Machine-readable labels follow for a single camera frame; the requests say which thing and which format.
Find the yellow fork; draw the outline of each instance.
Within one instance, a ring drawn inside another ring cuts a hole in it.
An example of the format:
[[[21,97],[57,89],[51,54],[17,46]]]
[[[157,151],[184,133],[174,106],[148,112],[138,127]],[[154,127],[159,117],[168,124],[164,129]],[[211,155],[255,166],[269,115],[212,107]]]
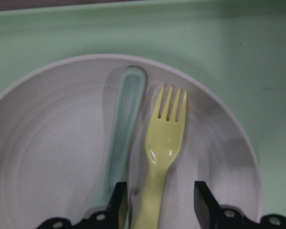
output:
[[[145,150],[149,170],[141,206],[134,229],[157,229],[166,172],[179,154],[185,125],[187,91],[181,101],[177,120],[181,89],[178,90],[171,115],[169,108],[173,93],[171,87],[161,114],[165,86],[162,86],[145,137]]]

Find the tray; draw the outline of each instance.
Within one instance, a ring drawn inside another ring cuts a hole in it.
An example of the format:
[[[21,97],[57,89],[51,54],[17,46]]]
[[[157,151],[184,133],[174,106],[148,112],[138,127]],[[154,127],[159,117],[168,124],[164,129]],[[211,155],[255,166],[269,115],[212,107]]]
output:
[[[94,53],[175,67],[218,95],[257,154],[265,214],[286,216],[286,0],[142,1],[0,12],[0,93]]]

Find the white plate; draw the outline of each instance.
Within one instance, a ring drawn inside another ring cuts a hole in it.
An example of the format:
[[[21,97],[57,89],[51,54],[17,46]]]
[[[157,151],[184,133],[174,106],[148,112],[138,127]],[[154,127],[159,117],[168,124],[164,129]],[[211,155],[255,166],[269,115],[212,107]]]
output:
[[[129,166],[134,217],[148,169],[144,135],[163,83],[187,89],[189,102],[184,145],[167,174],[160,228],[199,228],[194,180],[206,181],[221,204],[239,206],[251,219],[261,216],[253,149],[212,92],[155,61],[96,54],[47,65],[0,95],[0,229],[33,229],[54,216],[81,219],[104,169],[119,79],[131,65],[148,74]]]

